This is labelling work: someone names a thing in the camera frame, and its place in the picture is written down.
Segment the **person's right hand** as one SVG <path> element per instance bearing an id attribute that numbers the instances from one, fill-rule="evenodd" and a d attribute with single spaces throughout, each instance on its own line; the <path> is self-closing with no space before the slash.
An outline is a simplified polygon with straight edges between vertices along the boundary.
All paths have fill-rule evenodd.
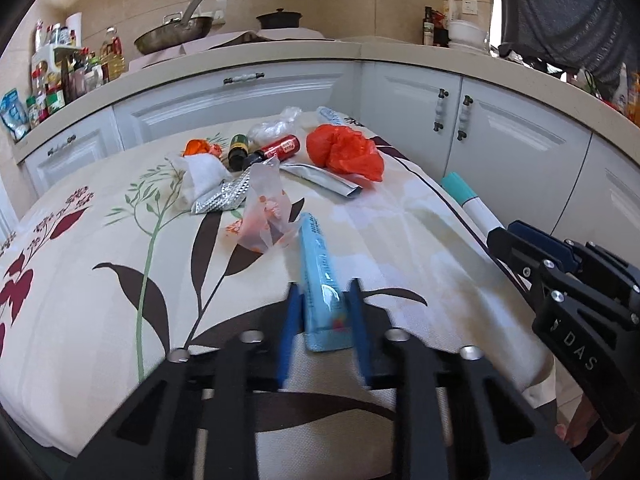
<path id="1" fill-rule="evenodd" d="M 567 425 L 556 424 L 555 434 L 570 448 L 582 444 L 588 431 L 599 420 L 596 409 L 586 396 L 582 396 L 573 418 Z"/>

